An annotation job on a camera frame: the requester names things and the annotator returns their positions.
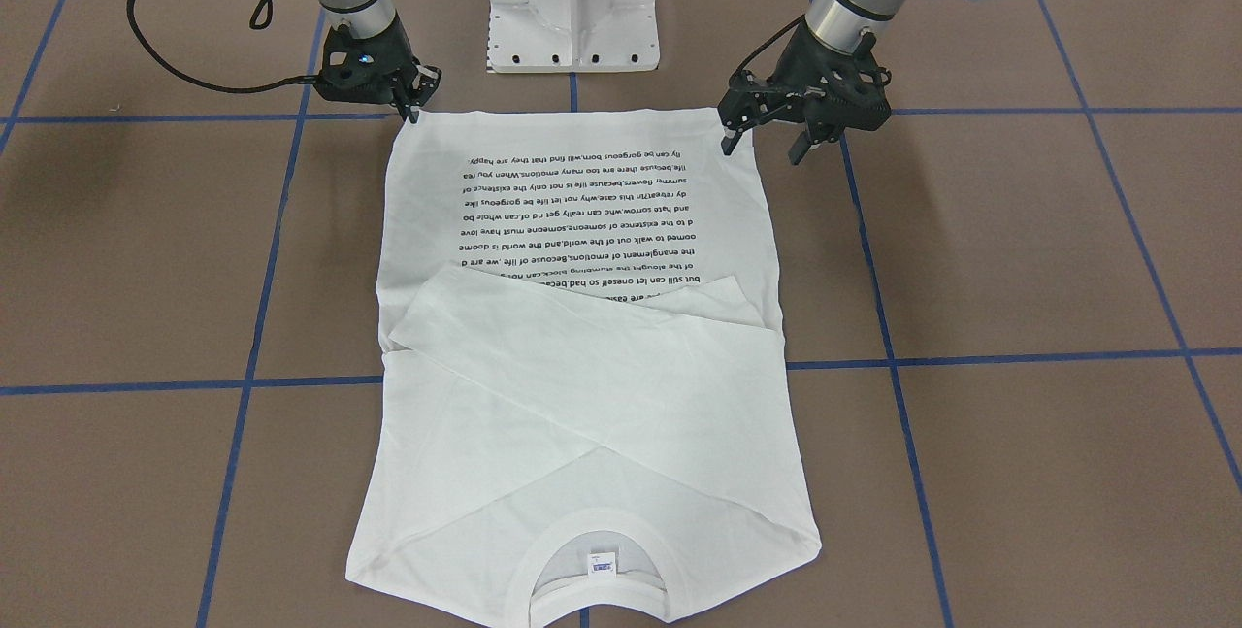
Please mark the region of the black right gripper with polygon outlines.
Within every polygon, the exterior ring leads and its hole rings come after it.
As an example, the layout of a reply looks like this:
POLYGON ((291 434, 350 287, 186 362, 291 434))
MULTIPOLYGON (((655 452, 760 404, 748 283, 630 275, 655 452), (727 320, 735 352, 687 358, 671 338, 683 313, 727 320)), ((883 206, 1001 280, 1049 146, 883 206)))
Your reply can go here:
POLYGON ((438 68, 415 57, 399 17, 373 37, 354 37, 347 25, 325 36, 318 72, 323 101, 396 105, 402 120, 415 124, 436 91, 438 68))

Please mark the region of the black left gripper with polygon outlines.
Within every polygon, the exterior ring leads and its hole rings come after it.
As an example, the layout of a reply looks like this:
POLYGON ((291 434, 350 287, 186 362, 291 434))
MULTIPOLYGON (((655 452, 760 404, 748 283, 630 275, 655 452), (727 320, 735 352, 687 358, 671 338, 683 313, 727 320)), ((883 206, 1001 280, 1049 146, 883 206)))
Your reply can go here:
POLYGON ((792 165, 825 140, 837 140, 846 128, 877 132, 892 108, 886 97, 891 72, 872 55, 876 35, 864 30, 850 52, 827 48, 802 21, 792 21, 749 55, 728 79, 727 96, 717 107, 727 128, 720 148, 732 155, 741 134, 773 120, 802 124, 787 151, 792 165), (792 32, 773 74, 764 79, 750 62, 787 32, 792 32))

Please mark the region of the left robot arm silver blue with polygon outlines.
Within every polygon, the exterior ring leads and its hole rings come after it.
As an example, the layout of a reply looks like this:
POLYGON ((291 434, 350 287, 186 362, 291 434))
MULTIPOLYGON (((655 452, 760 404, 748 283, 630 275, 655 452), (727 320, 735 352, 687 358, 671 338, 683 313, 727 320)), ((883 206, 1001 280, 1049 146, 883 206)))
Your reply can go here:
POLYGON ((802 17, 782 27, 787 43, 773 74, 758 77, 740 63, 729 77, 717 108, 727 127, 724 154, 732 154, 741 134, 769 122, 801 129, 787 154, 792 164, 848 129, 883 125, 892 113, 886 97, 891 74, 872 50, 904 1, 812 0, 802 17))

